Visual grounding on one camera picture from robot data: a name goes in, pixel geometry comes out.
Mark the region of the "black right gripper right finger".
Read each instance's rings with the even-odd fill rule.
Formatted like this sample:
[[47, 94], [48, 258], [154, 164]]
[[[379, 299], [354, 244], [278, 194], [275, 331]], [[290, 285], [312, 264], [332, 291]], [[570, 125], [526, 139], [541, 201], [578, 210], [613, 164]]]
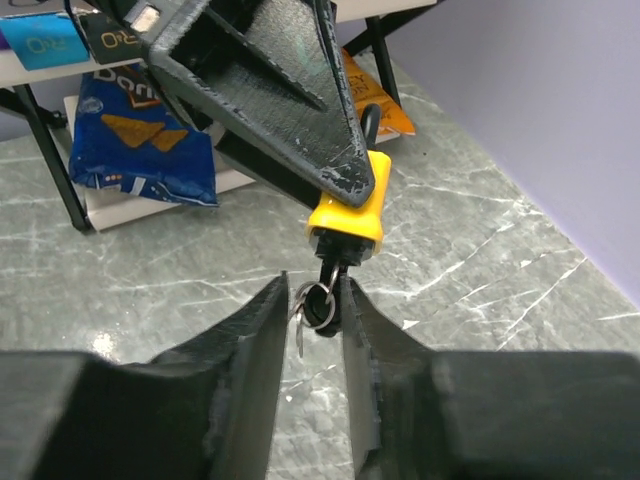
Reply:
[[434, 350], [340, 293], [356, 478], [638, 477], [635, 355]]

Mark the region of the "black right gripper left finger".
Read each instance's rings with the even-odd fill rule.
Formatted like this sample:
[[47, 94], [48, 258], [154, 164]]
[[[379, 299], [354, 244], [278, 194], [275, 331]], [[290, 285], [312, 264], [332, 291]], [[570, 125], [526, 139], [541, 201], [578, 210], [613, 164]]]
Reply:
[[262, 479], [289, 285], [145, 363], [81, 351], [1, 355], [5, 479]]

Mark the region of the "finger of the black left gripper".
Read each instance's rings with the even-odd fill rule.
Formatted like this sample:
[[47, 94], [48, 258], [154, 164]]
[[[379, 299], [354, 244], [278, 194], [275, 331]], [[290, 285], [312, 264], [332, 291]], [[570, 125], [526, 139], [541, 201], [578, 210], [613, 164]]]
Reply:
[[359, 207], [375, 180], [328, 1], [157, 1], [148, 76], [169, 111], [218, 123]]
[[310, 210], [317, 207], [321, 197], [317, 187], [237, 135], [226, 131], [215, 144], [215, 149], [228, 165], [240, 173]]

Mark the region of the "yellow padlock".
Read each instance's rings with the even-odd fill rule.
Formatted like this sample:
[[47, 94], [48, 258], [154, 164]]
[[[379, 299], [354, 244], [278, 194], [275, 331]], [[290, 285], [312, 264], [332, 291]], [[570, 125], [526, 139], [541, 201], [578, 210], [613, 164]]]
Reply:
[[379, 151], [368, 151], [374, 174], [374, 189], [363, 204], [347, 206], [324, 193], [311, 213], [306, 234], [315, 255], [325, 262], [358, 266], [377, 254], [384, 230], [382, 212], [391, 173], [391, 158]]

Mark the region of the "yellow padlock keys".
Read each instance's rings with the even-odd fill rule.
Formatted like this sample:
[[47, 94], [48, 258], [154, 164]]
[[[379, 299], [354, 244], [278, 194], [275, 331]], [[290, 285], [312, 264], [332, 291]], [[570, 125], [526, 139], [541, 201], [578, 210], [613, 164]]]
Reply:
[[339, 280], [348, 270], [335, 259], [323, 260], [317, 281], [308, 281], [296, 290], [288, 319], [295, 326], [295, 345], [300, 358], [304, 356], [305, 331], [323, 338], [336, 336], [342, 325]]

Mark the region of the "orange snack bag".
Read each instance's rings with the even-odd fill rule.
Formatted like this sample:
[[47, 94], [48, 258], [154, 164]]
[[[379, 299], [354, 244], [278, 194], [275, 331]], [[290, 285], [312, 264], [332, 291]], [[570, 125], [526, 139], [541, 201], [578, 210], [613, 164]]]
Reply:
[[342, 49], [342, 55], [351, 94], [360, 117], [369, 104], [377, 104], [381, 109], [381, 120], [377, 132], [377, 143], [386, 142], [400, 136], [414, 136], [415, 127], [400, 107], [400, 105], [386, 93], [382, 86], [358, 63]]

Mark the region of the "blue Doritos chip bag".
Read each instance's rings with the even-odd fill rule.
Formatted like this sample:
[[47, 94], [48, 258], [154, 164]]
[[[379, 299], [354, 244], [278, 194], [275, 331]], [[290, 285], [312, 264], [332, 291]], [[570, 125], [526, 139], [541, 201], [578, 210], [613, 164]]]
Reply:
[[180, 124], [137, 65], [83, 76], [69, 172], [76, 184], [90, 189], [217, 204], [210, 137]]

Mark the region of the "black WRO box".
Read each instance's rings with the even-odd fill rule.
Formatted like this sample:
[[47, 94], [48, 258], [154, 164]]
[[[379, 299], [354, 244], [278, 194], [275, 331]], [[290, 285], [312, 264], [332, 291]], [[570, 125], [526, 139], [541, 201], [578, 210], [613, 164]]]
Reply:
[[94, 60], [100, 65], [140, 59], [137, 38], [99, 12], [77, 16]]

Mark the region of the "teal box on shelf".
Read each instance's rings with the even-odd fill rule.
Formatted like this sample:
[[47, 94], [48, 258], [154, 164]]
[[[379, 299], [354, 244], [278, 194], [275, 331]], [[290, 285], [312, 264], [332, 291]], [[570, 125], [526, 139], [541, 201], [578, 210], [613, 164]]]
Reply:
[[27, 71], [89, 60], [89, 52], [66, 14], [2, 18], [1, 33]]

